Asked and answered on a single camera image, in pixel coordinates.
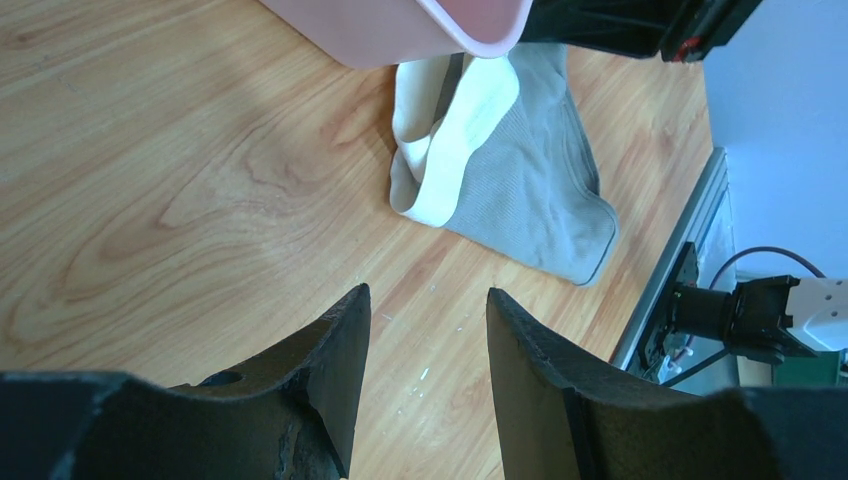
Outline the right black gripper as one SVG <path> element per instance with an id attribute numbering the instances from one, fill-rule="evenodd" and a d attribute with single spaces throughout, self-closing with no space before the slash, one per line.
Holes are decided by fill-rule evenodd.
<path id="1" fill-rule="evenodd" d="M 695 63 L 727 45 L 760 4 L 760 0 L 535 1 L 519 41 Z"/>

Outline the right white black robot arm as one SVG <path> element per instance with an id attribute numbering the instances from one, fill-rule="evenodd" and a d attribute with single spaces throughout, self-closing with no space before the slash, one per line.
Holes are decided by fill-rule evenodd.
<path id="1" fill-rule="evenodd" d="M 758 7 L 756 1 L 536 1 L 524 42 L 558 42 L 637 59 L 702 61 L 726 45 Z M 665 276 L 630 364 L 643 370 L 677 361 L 694 337 L 730 354 L 779 365 L 847 346 L 847 285 L 815 267 L 738 283 L 731 292 L 697 286 L 687 242 Z"/>

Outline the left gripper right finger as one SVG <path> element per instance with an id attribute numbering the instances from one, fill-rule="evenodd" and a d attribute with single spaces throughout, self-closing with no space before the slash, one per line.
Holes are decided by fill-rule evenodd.
<path id="1" fill-rule="evenodd" d="M 847 391 L 736 387 L 707 396 L 622 371 L 505 291 L 486 306 L 509 479 L 843 479 Z"/>

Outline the grey underwear white waistband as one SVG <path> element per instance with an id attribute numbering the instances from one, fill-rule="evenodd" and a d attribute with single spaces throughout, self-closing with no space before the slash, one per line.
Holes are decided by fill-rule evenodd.
<path id="1" fill-rule="evenodd" d="M 557 43 L 402 63 L 389 202 L 578 286 L 595 283 L 619 233 Z"/>

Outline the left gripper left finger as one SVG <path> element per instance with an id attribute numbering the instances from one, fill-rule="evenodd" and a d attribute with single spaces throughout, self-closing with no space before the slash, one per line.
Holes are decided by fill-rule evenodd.
<path id="1" fill-rule="evenodd" d="M 5 479 L 342 479 L 369 347 L 370 290 L 196 385 L 124 372 L 5 371 Z"/>

